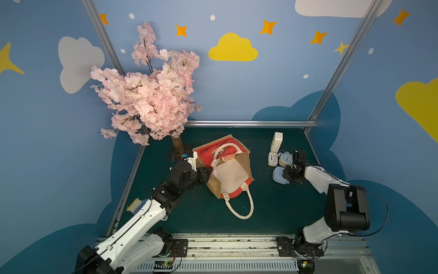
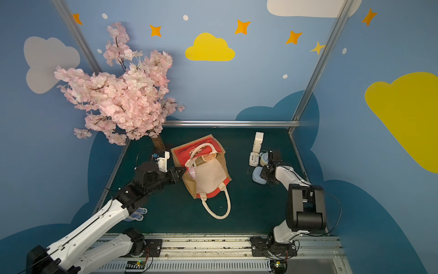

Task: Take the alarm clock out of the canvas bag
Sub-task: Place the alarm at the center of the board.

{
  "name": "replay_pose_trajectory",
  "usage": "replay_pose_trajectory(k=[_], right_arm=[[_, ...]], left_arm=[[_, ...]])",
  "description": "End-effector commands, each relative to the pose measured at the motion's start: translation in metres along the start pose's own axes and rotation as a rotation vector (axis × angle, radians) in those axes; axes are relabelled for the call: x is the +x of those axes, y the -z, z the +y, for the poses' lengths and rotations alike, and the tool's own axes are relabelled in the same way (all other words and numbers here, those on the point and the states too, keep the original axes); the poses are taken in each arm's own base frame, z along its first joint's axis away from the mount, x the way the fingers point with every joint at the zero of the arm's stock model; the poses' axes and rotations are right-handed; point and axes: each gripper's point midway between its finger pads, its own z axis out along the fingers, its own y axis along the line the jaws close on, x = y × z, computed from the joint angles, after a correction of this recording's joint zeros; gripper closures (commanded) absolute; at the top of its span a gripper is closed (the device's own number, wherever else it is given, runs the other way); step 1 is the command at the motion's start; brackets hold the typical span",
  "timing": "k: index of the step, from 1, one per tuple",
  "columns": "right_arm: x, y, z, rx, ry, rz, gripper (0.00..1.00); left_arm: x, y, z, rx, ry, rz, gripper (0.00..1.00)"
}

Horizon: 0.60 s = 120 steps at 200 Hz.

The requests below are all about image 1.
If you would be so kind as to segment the red burlap canvas bag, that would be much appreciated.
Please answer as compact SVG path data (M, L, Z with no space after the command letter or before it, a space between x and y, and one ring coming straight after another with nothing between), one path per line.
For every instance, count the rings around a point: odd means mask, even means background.
M208 167L212 173L207 186L214 196L223 199L230 212L239 219L252 217L254 202L249 186L254 181L250 168L250 150L229 134L193 149L197 154L198 167ZM240 215L230 204L230 200L245 192L249 198L250 210Z

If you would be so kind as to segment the tall white box clock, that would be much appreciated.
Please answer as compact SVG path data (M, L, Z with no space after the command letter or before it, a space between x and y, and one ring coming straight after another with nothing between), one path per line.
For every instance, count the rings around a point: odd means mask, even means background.
M279 149L282 145L284 134L282 132L275 132L271 145L270 145L270 152L271 153L278 153Z

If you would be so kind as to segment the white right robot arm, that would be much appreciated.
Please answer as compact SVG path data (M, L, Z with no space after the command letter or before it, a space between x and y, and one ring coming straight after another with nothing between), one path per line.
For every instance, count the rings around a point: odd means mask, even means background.
M290 183L311 183L326 194L323 217L298 230L292 251L304 258L323 255L320 248L332 237L367 231L371 226L367 191L335 177L321 166L314 166L298 151L280 153L278 163L284 168L282 177Z

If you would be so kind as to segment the blue twin-bell alarm clock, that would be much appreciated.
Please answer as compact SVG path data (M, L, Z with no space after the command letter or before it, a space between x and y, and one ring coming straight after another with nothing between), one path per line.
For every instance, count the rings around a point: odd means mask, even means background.
M292 166L294 163L294 156L290 152L282 152L278 154L278 164L281 167Z

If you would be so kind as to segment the white rectangular alarm clock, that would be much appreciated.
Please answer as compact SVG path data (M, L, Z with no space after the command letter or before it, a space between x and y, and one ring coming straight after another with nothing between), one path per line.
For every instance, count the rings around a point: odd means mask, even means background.
M268 154L268 166L270 167L278 166L278 153L270 152Z

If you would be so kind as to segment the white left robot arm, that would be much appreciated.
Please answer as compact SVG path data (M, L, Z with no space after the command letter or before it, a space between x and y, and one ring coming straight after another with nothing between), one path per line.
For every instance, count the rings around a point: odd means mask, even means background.
M193 169L189 162L176 163L167 180L148 200L135 209L133 217L113 235L92 248L85 246L76 259L76 274L128 274L147 259L171 252L173 237L159 229L146 240L143 236L167 217L181 196L194 187L206 184L212 167Z

